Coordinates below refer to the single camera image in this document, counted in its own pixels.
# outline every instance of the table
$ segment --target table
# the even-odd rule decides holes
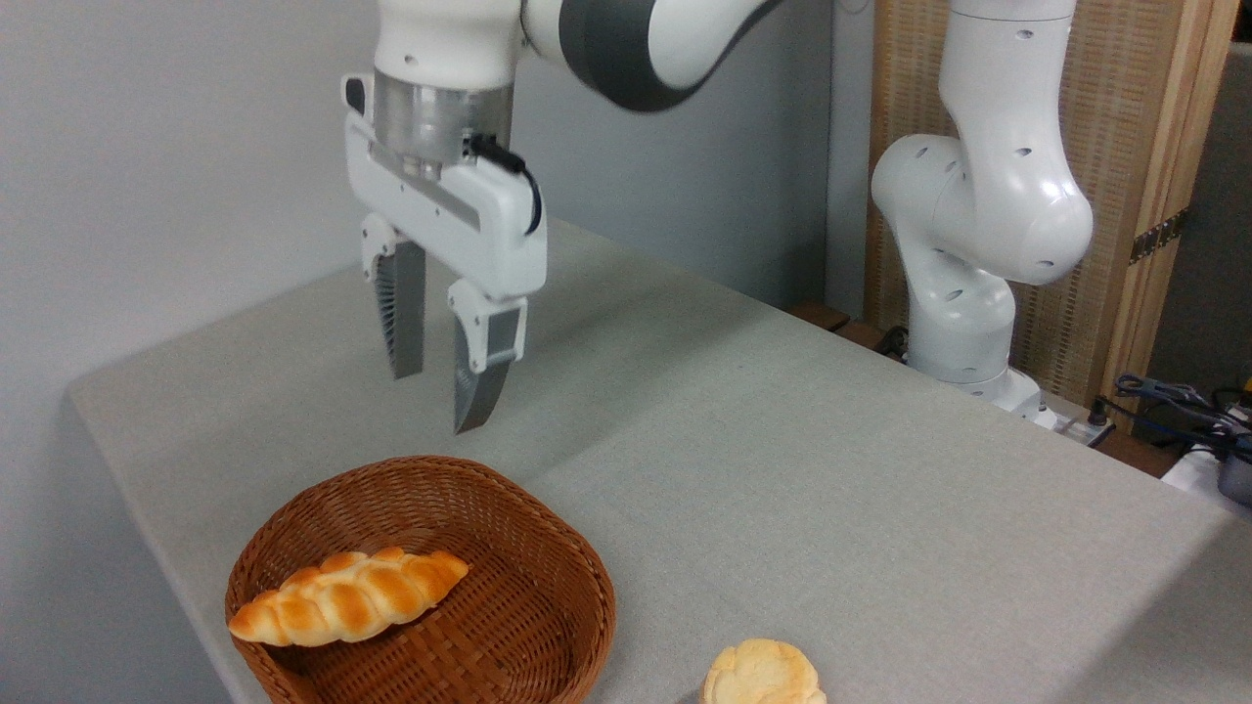
[[[800,646],[833,701],[1252,701],[1252,530],[1114,460],[563,223],[526,358],[452,433],[452,317],[393,381],[356,269],[71,390],[232,696],[227,575],[299,490],[485,462],[617,590],[592,701],[694,701],[725,645]],[[433,267],[428,299],[452,282]]]

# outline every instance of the braided bread roll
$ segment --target braided bread roll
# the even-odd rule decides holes
[[[258,595],[228,628],[240,640],[269,645],[357,643],[422,615],[468,571],[468,565],[443,551],[408,555],[401,547],[386,547],[373,557],[339,552]]]

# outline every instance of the bread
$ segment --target bread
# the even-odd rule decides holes
[[[752,638],[717,655],[700,704],[826,704],[818,670],[794,645]]]
[[[357,643],[412,621],[439,603],[470,566],[448,552],[399,547],[339,552],[245,604],[228,624],[240,640],[269,645]]]

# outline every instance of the cable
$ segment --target cable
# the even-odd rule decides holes
[[[526,177],[526,182],[531,184],[531,225],[526,230],[526,234],[532,234],[537,230],[540,220],[543,219],[543,197],[540,194],[540,184],[535,180],[535,175],[526,168],[526,160],[501,147],[496,142],[495,134],[488,135],[482,133],[466,138],[464,155],[482,157],[506,172]]]
[[[1206,425],[1219,426],[1227,430],[1248,430],[1242,420],[1222,411],[1216,403],[1209,403],[1194,387],[1187,385],[1166,383],[1149,377],[1124,373],[1117,377],[1114,386],[1117,387],[1117,395],[1121,397],[1157,401],[1157,406],[1168,405],[1179,413]],[[1144,411],[1144,416],[1153,408]]]
[[[1228,455],[1233,455],[1234,457],[1238,457],[1244,462],[1252,462],[1252,448],[1249,448],[1246,442],[1242,442],[1239,440],[1241,433],[1223,432],[1219,430],[1214,430],[1207,435],[1201,435],[1201,433],[1182,431],[1178,428],[1172,428],[1168,426],[1163,426],[1153,421],[1152,418],[1136,413],[1129,408],[1124,408],[1104,396],[1096,397],[1096,402],[1092,403],[1093,412],[1097,405],[1099,406],[1099,410],[1102,412],[1106,408],[1113,408],[1114,411],[1129,417],[1134,422],[1141,423],[1146,427],[1186,440],[1192,445],[1203,445],[1204,447],[1212,450],[1214,455],[1218,455],[1219,458]],[[1242,430],[1244,432],[1248,432],[1246,427]]]

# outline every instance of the woven screen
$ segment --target woven screen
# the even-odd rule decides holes
[[[1047,287],[1017,286],[1012,363],[1075,403],[1096,392],[1108,357],[1143,199],[1152,140],[1182,4],[1079,0],[1062,85],[1065,152],[1096,213],[1085,259]],[[955,135],[939,100],[945,0],[879,0],[871,163],[900,137]],[[899,253],[870,208],[865,317],[908,324]]]

